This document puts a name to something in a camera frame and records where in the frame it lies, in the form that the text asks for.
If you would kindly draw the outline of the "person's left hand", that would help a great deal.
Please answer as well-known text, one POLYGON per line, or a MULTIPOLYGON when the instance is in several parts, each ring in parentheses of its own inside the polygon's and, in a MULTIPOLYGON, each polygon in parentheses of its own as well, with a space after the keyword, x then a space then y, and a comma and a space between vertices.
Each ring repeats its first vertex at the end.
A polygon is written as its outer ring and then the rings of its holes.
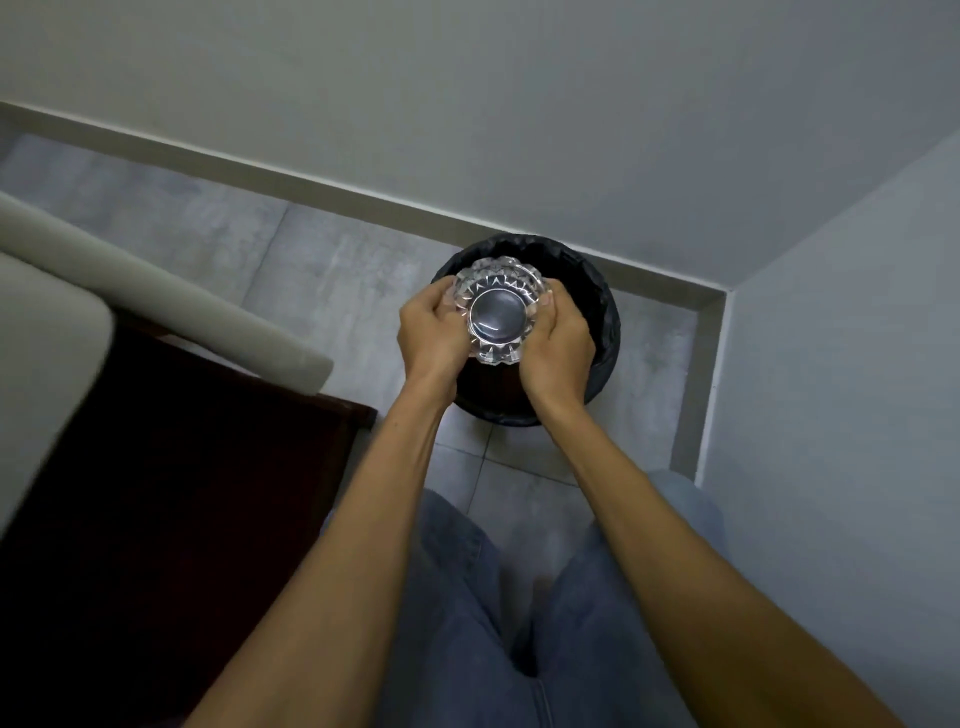
POLYGON ((457 377, 471 351, 467 323, 458 312, 453 288, 445 305, 421 307, 421 291, 399 310, 397 343, 409 384, 426 383, 443 392, 455 390, 457 377))

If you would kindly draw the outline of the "person's right hand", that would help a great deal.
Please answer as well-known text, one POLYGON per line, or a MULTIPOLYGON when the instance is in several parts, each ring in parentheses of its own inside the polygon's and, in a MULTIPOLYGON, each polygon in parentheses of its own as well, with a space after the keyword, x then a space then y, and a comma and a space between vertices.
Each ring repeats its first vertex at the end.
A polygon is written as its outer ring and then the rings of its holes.
POLYGON ((541 419, 556 407, 583 407, 595 356, 588 322, 561 283, 557 321, 537 321, 522 345, 519 375, 534 412, 541 419))

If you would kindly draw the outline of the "clear cut glass ashtray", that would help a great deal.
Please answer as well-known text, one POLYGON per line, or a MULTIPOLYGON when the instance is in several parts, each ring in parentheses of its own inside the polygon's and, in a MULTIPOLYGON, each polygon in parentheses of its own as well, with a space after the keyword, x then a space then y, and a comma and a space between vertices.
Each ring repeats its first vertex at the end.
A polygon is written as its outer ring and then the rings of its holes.
POLYGON ((518 365, 541 298, 551 289, 547 278, 510 255, 452 258, 438 276, 454 277, 452 300, 466 321, 471 358, 490 367, 518 365))

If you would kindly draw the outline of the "person's left forearm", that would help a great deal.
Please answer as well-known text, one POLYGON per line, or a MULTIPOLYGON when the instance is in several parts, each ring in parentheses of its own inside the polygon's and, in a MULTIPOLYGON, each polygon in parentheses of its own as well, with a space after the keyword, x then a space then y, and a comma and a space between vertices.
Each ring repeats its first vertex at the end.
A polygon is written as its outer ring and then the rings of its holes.
POLYGON ((326 527, 183 728, 364 728, 455 376, 408 376, 326 527))

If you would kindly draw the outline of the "person's right forearm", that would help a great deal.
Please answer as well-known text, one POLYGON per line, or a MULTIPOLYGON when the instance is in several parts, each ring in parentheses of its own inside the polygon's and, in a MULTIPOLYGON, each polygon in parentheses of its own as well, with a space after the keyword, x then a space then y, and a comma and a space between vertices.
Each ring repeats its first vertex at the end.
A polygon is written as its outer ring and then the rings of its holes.
POLYGON ((582 404, 537 411, 701 728, 905 728, 673 508, 582 404))

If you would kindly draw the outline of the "black bin liner bag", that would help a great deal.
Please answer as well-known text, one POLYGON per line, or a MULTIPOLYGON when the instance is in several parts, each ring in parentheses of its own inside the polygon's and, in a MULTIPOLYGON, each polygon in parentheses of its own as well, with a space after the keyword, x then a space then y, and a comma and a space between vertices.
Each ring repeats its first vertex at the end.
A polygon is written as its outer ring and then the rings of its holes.
MULTIPOLYGON (((543 236, 498 233, 457 251, 452 259, 472 262, 483 257, 510 256, 534 267, 548 279, 561 281, 588 323, 595 355, 585 390, 591 403, 604 389, 618 362, 621 325, 610 286, 582 253, 543 236)), ((505 428, 533 428, 540 421, 525 394, 520 365, 486 366, 469 358, 457 379, 454 399, 465 413, 505 428)))

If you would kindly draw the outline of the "round black trash bin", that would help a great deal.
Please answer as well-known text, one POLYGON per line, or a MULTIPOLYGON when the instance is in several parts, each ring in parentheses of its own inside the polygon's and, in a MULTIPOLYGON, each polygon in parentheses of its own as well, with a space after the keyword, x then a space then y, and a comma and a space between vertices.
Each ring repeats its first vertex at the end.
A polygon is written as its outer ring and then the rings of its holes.
POLYGON ((433 282, 448 276, 455 279, 454 302, 471 341, 457 380, 457 407, 505 428, 539 425, 522 387, 521 348, 553 280, 581 312, 594 344, 584 401, 604 389, 618 362, 620 316, 604 276, 582 253, 547 237, 500 233, 452 255, 433 282))

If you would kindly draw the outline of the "blue denim jeans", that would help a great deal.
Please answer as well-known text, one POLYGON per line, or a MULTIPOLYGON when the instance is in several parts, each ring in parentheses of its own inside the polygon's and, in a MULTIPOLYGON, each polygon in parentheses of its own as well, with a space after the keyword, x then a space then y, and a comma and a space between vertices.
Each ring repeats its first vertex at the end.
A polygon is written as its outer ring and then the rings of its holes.
POLYGON ((422 491, 370 728, 697 728, 582 491, 422 491))

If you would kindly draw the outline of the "grey upholstered sofa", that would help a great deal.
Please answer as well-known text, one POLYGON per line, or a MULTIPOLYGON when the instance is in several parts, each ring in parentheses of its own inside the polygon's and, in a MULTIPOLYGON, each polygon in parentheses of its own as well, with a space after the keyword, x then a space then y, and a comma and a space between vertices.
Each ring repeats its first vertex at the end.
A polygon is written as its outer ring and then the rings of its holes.
POLYGON ((288 391, 333 360, 239 305, 0 192, 0 539, 131 313, 288 391))

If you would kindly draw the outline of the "dark brown wooden side table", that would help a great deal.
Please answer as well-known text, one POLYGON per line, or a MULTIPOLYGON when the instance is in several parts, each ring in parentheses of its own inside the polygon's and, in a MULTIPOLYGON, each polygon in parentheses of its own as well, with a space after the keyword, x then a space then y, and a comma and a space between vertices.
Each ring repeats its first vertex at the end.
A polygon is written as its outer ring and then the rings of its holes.
POLYGON ((0 728, 182 724, 316 541, 377 417, 121 322, 0 538, 0 728))

